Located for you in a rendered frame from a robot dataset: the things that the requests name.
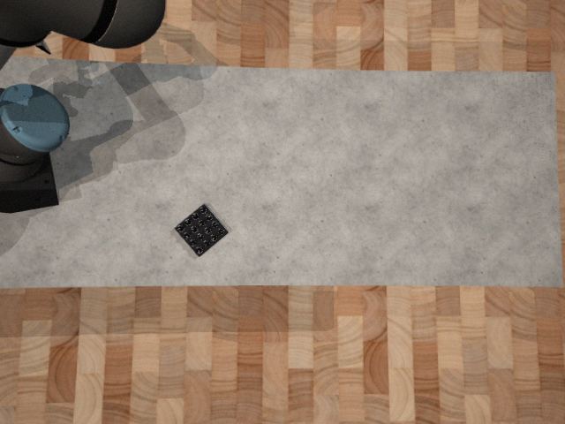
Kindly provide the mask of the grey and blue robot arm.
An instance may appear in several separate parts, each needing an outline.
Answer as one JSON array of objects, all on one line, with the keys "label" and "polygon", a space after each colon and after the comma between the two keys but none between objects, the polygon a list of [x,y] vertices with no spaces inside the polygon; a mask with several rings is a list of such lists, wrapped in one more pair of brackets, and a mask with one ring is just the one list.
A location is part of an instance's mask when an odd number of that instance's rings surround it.
[{"label": "grey and blue robot arm", "polygon": [[[165,8],[166,0],[0,0],[0,71],[17,48],[51,31],[108,49],[140,45],[161,26]],[[0,88],[0,184],[35,174],[69,131],[67,111],[49,91]]]}]

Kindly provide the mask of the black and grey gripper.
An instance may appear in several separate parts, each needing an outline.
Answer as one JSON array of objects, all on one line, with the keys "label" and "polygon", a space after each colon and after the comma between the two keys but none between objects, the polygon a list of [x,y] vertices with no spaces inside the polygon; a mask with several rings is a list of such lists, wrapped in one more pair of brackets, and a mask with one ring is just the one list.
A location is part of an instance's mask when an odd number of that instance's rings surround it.
[{"label": "black and grey gripper", "polygon": [[37,48],[45,51],[48,54],[51,54],[48,45],[46,44],[46,42],[43,40],[42,42],[40,42],[39,44],[35,45]]}]

